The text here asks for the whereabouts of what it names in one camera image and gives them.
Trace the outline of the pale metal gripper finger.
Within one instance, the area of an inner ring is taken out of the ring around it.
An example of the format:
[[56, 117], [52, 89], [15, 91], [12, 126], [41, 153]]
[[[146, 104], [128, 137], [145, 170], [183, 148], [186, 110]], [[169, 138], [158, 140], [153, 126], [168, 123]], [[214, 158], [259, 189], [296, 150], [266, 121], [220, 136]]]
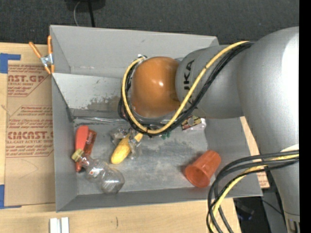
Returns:
[[129, 134], [128, 128], [119, 127], [110, 132], [112, 143], [117, 146]]
[[136, 136], [131, 136], [129, 139], [129, 146], [131, 153], [129, 155], [130, 159], [137, 158], [141, 153], [141, 140], [143, 138], [143, 134], [137, 134]]

